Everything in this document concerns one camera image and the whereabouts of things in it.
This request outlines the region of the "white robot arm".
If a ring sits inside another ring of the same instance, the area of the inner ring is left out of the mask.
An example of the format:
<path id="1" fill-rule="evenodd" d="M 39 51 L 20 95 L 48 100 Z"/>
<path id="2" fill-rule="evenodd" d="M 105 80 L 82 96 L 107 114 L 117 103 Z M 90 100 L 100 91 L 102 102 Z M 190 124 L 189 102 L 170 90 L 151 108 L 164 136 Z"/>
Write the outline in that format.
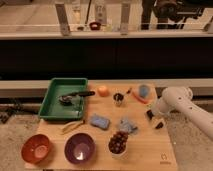
<path id="1" fill-rule="evenodd" d="M 151 111 L 155 117 L 161 118 L 177 110 L 213 141 L 213 114 L 195 105 L 192 98 L 193 92 L 189 87 L 167 87 L 152 104 Z"/>

